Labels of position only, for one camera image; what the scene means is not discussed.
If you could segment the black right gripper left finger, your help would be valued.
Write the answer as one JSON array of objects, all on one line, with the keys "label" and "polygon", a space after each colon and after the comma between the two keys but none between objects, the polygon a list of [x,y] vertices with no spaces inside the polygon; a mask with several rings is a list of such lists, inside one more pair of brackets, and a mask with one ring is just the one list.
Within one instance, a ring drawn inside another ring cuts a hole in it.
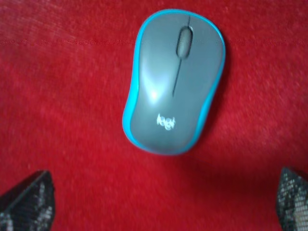
[{"label": "black right gripper left finger", "polygon": [[0,196],[2,231],[50,231],[55,217],[51,173],[39,170]]}]

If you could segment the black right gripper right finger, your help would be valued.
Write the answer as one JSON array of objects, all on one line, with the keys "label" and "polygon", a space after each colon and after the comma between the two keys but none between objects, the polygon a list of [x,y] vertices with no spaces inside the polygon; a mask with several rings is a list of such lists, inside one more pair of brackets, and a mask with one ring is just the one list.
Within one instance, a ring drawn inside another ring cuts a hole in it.
[{"label": "black right gripper right finger", "polygon": [[308,229],[308,175],[284,167],[281,171],[276,214],[282,230],[306,231]]}]

